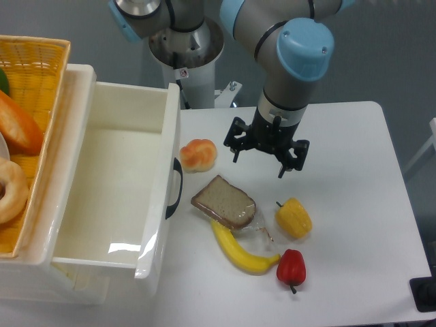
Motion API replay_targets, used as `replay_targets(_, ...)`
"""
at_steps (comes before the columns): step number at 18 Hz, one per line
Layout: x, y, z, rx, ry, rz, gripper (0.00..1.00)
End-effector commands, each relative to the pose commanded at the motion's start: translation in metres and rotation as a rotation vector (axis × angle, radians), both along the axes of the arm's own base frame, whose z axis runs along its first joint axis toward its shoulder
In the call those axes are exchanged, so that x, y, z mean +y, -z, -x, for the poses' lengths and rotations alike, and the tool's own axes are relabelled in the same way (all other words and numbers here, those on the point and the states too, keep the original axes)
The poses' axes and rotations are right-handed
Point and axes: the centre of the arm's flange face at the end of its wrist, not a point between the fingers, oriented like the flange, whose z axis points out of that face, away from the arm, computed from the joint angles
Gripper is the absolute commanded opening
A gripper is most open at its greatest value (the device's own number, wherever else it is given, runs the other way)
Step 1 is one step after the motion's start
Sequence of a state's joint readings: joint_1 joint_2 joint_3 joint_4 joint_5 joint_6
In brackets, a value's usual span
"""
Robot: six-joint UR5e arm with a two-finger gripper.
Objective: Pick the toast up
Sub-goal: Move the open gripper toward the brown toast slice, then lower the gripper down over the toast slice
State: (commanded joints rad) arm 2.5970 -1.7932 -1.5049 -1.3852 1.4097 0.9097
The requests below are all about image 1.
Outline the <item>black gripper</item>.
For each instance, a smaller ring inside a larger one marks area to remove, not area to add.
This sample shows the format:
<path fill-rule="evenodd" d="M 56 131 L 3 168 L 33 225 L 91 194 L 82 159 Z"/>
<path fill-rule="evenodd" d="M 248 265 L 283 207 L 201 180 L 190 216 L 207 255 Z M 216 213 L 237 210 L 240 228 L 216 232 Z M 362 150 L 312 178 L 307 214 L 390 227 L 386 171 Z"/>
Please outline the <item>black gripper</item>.
<path fill-rule="evenodd" d="M 298 125 L 286 127 L 281 123 L 269 123 L 256 109 L 251 125 L 240 117 L 233 119 L 223 144 L 234 154 L 233 163 L 238 161 L 241 151 L 251 149 L 275 155 L 281 163 L 278 178 L 282 178 L 285 172 L 301 171 L 309 151 L 308 140 L 292 139 Z"/>

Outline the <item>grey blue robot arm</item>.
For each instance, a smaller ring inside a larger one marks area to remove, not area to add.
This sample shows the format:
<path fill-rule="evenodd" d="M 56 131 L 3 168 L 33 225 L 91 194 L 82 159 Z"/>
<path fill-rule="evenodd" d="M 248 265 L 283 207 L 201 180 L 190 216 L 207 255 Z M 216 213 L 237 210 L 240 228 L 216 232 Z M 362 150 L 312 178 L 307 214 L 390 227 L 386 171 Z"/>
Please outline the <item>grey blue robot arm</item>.
<path fill-rule="evenodd" d="M 317 83 L 328 70 L 334 38 L 322 23 L 350 1 L 223 1 L 219 22 L 203 1 L 110 1 L 125 38 L 147 40 L 164 79 L 178 85 L 183 107 L 214 102 L 215 61 L 228 33 L 266 72 L 253 121 L 235 118 L 224 144 L 238 155 L 256 149 L 274 155 L 281 171 L 301 170 L 309 142 L 295 140 Z"/>

